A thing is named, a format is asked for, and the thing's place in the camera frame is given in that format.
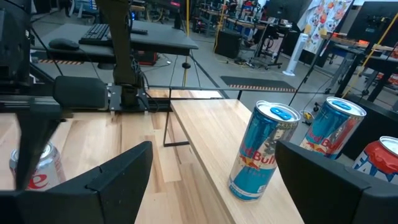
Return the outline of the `silver Diet Coke can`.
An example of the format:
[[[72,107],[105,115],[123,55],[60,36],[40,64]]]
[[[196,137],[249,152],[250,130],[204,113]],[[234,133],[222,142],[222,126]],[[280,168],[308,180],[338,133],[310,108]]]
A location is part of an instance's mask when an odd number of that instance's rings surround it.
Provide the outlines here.
[[[35,168],[27,190],[45,191],[65,181],[65,173],[62,167],[58,149],[49,142]]]

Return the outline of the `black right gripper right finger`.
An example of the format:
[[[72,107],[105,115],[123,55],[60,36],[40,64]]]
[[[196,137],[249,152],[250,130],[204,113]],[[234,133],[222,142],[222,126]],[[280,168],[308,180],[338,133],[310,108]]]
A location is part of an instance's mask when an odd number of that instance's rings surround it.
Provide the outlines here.
[[[277,141],[282,180],[305,224],[353,224],[370,184],[339,162],[288,141]]]

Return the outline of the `wooden workbench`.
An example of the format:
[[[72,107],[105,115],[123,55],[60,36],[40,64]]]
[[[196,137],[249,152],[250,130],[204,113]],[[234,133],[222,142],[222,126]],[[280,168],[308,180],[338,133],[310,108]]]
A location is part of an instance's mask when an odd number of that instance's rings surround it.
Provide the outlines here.
[[[320,37],[322,39],[330,39],[330,41],[337,43],[337,44],[341,44],[341,45],[346,45],[349,47],[362,47],[362,48],[366,48],[368,46],[368,42],[366,41],[353,41],[353,40],[349,40],[345,35],[343,34],[338,34],[338,33],[327,33],[327,34],[321,34]]]

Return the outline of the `black hazard-striped floor mat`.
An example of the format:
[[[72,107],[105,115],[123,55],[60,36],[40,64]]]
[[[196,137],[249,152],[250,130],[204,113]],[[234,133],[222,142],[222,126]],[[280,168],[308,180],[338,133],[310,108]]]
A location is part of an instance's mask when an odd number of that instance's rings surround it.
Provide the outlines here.
[[[221,76],[225,84],[231,88],[244,88],[250,90],[265,90],[294,93],[296,89],[286,82],[279,80],[264,80],[257,78]]]

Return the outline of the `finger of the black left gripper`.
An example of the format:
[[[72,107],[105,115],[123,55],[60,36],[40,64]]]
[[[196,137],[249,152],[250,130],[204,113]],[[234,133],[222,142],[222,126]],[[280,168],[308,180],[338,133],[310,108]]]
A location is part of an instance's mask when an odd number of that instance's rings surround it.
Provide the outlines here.
[[[16,170],[16,190],[25,190],[45,146],[58,128],[61,113],[17,113],[21,137]]]

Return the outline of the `black cube case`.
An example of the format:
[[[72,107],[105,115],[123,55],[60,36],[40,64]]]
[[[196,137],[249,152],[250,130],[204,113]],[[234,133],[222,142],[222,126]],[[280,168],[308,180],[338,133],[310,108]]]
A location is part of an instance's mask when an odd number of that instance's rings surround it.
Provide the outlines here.
[[[227,58],[234,59],[238,56],[242,42],[241,34],[229,30],[218,32],[215,43],[215,53]]]

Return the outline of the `white tower fan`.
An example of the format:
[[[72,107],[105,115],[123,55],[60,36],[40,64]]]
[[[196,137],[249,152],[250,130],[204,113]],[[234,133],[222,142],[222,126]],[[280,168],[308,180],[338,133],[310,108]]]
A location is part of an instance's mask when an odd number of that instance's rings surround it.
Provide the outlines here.
[[[295,44],[294,51],[293,51],[293,53],[292,53],[292,55],[290,57],[288,66],[282,72],[284,75],[291,76],[291,77],[295,76],[294,70],[295,70],[295,68],[297,66],[297,63],[299,61],[299,58],[300,58],[301,53],[303,51],[303,48],[304,48],[304,46],[305,46],[305,44],[307,42],[307,39],[308,39],[308,34],[301,33],[299,35],[298,40],[297,40],[297,42]]]

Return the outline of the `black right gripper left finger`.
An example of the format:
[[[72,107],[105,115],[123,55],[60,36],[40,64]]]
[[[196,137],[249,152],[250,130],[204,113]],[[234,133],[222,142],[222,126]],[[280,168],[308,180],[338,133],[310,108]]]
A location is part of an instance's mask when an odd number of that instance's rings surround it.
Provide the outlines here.
[[[53,190],[56,224],[134,224],[149,181],[152,142],[144,141]]]

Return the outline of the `black rounded block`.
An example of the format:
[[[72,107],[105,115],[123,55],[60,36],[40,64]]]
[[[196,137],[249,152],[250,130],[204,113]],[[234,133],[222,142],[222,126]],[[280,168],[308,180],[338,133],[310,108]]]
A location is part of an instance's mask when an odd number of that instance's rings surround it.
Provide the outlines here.
[[[64,108],[106,109],[108,89],[97,78],[59,76],[53,84],[53,98]]]

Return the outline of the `black keyboard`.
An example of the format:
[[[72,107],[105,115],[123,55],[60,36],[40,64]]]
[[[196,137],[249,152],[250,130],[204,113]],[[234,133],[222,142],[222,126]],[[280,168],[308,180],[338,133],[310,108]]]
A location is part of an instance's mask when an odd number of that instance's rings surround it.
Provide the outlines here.
[[[78,43],[111,47],[112,40],[108,38],[108,34],[110,34],[108,24],[94,24],[83,34]]]

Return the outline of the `red Fanta can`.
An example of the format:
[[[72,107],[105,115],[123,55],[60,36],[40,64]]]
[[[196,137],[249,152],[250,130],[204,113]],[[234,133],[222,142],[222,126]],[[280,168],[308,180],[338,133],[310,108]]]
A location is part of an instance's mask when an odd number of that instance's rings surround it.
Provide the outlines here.
[[[398,185],[398,138],[381,136],[369,143],[354,161],[354,170]]]

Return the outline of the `red box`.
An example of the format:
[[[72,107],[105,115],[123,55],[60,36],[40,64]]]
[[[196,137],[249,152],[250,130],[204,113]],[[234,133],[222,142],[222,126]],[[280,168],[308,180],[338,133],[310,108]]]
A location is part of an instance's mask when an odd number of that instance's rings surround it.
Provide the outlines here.
[[[158,60],[157,53],[150,51],[136,51],[134,52],[134,58],[140,65],[150,66],[155,65]]]

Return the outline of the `black desk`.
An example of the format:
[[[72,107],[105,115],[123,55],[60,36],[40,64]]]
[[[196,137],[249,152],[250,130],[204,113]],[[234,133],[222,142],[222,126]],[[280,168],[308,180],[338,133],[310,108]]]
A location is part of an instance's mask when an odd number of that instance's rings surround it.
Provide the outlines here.
[[[134,50],[153,51],[163,54],[188,56],[191,49],[197,50],[198,45],[185,35],[182,30],[153,22],[134,21],[133,26],[148,30],[147,35],[132,34],[131,46]],[[90,26],[64,24],[41,37],[44,44],[57,38],[65,38],[78,42]],[[115,63],[113,48],[102,45],[80,45],[80,50],[58,50],[48,48],[55,60],[71,60],[82,62]]]

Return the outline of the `blue silver Red Bull can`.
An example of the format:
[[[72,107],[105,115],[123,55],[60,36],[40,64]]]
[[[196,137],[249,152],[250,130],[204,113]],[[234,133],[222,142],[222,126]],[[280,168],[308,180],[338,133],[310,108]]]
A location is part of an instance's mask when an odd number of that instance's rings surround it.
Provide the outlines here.
[[[262,197],[277,168],[276,143],[289,141],[299,121],[299,112],[290,106],[256,102],[228,178],[235,197],[243,201]]]
[[[357,104],[330,96],[322,104],[300,147],[336,159],[366,115]]]

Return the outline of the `wooden shelf black metal legs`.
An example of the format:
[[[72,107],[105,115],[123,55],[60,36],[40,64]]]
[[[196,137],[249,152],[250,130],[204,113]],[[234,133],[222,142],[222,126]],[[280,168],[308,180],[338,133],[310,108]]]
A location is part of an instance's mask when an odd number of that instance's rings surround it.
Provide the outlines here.
[[[167,90],[174,112],[191,148],[232,224],[303,224],[279,171],[275,171],[263,197],[243,202],[227,186],[251,112],[237,99],[174,98],[177,87]]]

